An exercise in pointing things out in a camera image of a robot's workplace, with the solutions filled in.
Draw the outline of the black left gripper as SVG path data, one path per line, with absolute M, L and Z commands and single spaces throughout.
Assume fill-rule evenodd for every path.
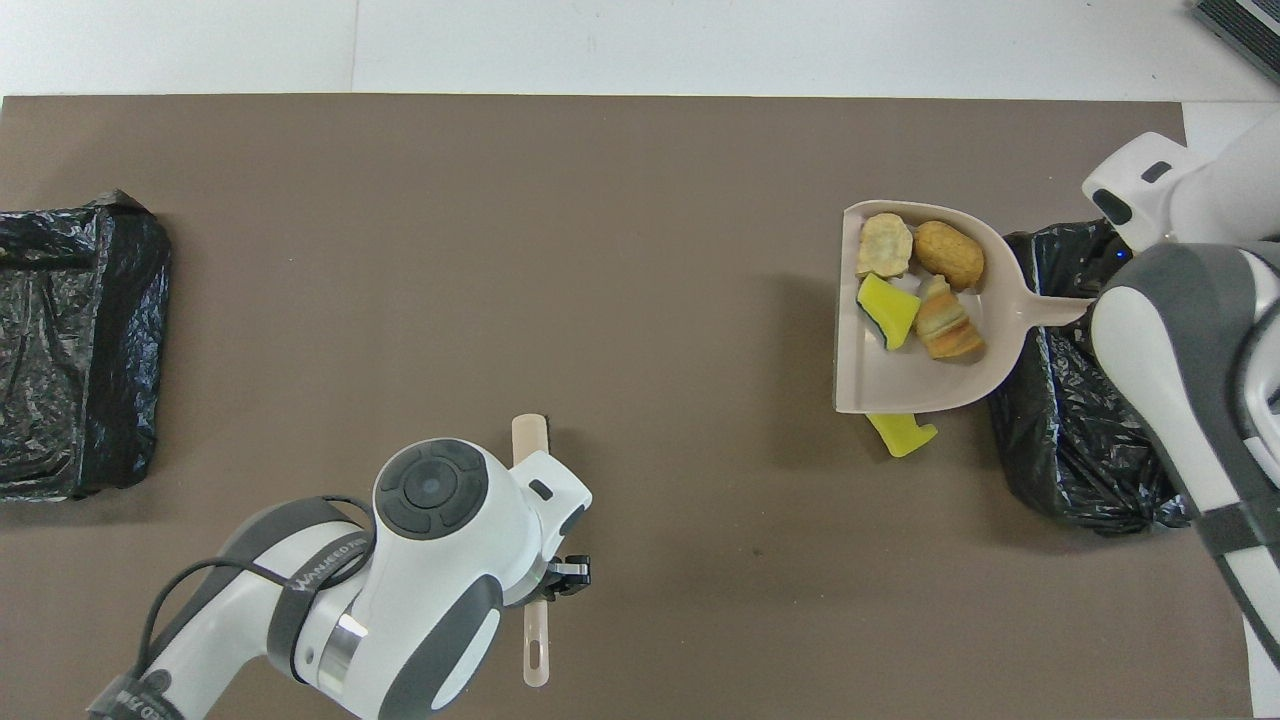
M 536 600 L 554 602 L 577 594 L 593 582 L 590 559 L 552 559 L 535 592 Z

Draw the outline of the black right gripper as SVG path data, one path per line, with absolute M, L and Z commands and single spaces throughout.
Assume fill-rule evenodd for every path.
M 1124 240 L 1107 240 L 1094 247 L 1094 295 L 1101 295 L 1115 274 L 1132 260 Z

